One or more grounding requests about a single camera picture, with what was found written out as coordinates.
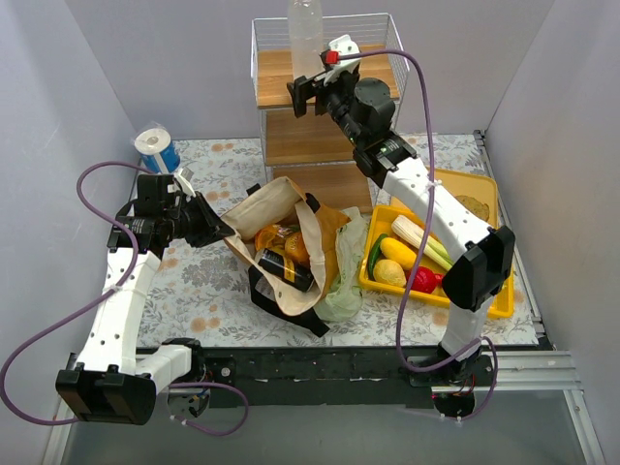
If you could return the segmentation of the black and gold drink can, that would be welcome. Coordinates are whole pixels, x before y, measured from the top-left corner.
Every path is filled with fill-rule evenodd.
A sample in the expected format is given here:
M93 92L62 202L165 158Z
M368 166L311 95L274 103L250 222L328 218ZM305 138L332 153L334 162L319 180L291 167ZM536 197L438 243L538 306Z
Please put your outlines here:
M301 292L308 292L314 284L310 269L295 263L283 252L263 248L258 251L255 261L265 271Z

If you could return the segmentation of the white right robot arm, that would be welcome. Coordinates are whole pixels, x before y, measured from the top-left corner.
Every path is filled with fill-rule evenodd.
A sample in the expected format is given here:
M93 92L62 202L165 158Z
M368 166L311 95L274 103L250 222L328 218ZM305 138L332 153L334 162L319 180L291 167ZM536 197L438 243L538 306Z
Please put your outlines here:
M488 310L509 278L515 237L494 229L436 183L414 148L391 129L395 103L383 81L343 72L299 77L288 83L295 117L308 100L328 114L352 144L360 171L403 202L446 247L453 262L442 281L449 322L435 356L408 368L432 380L456 382L470 376L481 352Z

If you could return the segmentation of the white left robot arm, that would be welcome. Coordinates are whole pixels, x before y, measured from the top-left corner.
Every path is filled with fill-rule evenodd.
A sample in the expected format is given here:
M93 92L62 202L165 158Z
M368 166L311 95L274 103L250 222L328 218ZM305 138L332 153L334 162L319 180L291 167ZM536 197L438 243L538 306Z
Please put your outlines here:
M106 299L74 367L55 387L81 421L145 424L157 395L176 382L202 382L200 343L166 340L137 359L140 320L165 250L176 239L202 248L234 234L191 183L188 169L141 174L137 195L116 214L108 237Z

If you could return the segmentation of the orange snack packet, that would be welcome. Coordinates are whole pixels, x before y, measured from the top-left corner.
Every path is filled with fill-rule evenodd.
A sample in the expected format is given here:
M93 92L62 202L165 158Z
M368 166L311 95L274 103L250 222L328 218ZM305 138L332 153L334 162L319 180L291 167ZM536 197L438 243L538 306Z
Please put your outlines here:
M272 224L260 229L254 238L257 251L268 248L283 252L296 264L308 266L310 256L306 249L299 225Z

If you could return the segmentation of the clear plastic water bottle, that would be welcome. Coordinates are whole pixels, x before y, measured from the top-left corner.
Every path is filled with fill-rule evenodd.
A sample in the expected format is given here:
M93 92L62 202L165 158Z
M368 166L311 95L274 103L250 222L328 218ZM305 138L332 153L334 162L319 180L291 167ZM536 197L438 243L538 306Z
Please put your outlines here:
M322 4L319 0L291 0L288 5L288 29L293 79L311 78L324 70Z

